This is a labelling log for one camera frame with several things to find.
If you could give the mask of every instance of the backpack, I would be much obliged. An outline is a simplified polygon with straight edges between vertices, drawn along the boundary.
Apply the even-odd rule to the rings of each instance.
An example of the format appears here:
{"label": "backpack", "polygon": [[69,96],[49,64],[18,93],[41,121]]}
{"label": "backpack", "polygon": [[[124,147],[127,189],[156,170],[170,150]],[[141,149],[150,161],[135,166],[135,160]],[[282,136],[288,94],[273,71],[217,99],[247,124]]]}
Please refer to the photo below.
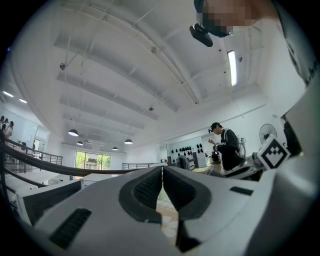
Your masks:
{"label": "backpack", "polygon": [[[223,134],[223,139],[225,141],[228,141],[228,136],[227,136],[227,131],[230,129],[225,129],[224,134]],[[238,139],[238,149],[236,151],[236,154],[242,158],[242,159],[246,159],[246,139],[244,138],[240,138],[240,142],[239,142],[239,135],[236,137]]]}

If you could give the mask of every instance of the wall-mounted fan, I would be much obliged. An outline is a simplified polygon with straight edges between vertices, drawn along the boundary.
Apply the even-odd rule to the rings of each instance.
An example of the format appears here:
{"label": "wall-mounted fan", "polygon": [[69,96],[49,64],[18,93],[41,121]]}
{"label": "wall-mounted fan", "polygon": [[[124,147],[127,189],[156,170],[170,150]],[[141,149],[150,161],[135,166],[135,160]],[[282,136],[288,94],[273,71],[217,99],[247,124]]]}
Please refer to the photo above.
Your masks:
{"label": "wall-mounted fan", "polygon": [[268,137],[270,135],[277,137],[276,128],[270,123],[266,123],[266,124],[262,125],[262,127],[260,129],[260,142],[261,142],[261,144],[263,144],[266,141],[266,139],[268,139]]}

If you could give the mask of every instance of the group of people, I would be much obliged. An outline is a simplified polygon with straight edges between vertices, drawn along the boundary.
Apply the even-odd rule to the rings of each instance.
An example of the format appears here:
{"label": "group of people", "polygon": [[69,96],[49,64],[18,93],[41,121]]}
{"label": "group of people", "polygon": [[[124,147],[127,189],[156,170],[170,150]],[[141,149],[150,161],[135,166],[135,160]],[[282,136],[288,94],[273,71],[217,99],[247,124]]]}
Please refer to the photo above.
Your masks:
{"label": "group of people", "polygon": [[1,130],[4,136],[7,139],[10,138],[14,130],[14,122],[13,121],[9,122],[8,118],[5,119],[4,116],[1,116],[0,124],[1,124]]}

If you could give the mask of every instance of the window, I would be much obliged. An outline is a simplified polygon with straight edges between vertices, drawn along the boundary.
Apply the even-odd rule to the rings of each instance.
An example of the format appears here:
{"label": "window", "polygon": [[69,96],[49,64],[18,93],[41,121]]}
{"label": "window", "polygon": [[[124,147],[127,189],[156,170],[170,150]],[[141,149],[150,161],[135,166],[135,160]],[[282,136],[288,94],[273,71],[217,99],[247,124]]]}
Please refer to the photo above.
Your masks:
{"label": "window", "polygon": [[75,168],[106,171],[110,170],[110,165],[110,155],[76,152]]}

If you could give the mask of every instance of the ceiling fixture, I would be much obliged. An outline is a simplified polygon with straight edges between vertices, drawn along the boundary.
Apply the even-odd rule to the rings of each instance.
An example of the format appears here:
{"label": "ceiling fixture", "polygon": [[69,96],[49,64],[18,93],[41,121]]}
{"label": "ceiling fixture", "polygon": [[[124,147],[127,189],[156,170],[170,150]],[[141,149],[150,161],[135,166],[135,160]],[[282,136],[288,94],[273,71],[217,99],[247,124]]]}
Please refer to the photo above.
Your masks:
{"label": "ceiling fixture", "polygon": [[132,142],[132,140],[131,140],[131,139],[127,139],[127,140],[124,142],[124,144],[128,144],[128,145],[130,145],[130,144],[133,144],[133,142]]}
{"label": "ceiling fixture", "polygon": [[78,137],[79,134],[78,134],[78,131],[76,129],[71,129],[68,134],[70,134],[71,136],[74,136],[74,137]]}
{"label": "ceiling fixture", "polygon": [[10,94],[9,92],[6,92],[6,91],[3,91],[3,94],[4,94],[4,95],[7,95],[7,96],[9,96],[9,97],[11,97],[11,98],[14,97],[12,94]]}
{"label": "ceiling fixture", "polygon": [[236,65],[236,54],[235,51],[229,51],[229,64],[230,64],[230,72],[231,72],[231,86],[235,86],[237,84],[237,65]]}

